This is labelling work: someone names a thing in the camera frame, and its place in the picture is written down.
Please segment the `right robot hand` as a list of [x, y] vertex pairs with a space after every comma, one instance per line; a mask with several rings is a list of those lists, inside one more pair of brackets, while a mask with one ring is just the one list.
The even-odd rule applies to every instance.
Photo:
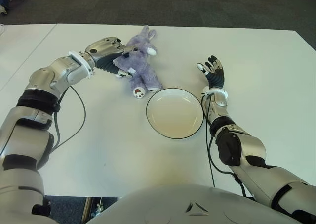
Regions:
[[218, 58], [212, 55], [204, 64], [198, 63], [197, 68], [204, 73], [210, 88], [223, 88], [225, 76], [223, 66]]

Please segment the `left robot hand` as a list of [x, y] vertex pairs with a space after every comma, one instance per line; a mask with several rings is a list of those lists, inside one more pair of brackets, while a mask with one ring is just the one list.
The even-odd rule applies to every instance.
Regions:
[[132, 51], [138, 50], [135, 46], [125, 46], [117, 37], [107, 37], [90, 44], [81, 57], [91, 68], [98, 68], [122, 77], [132, 77], [132, 74], [117, 67], [113, 61]]

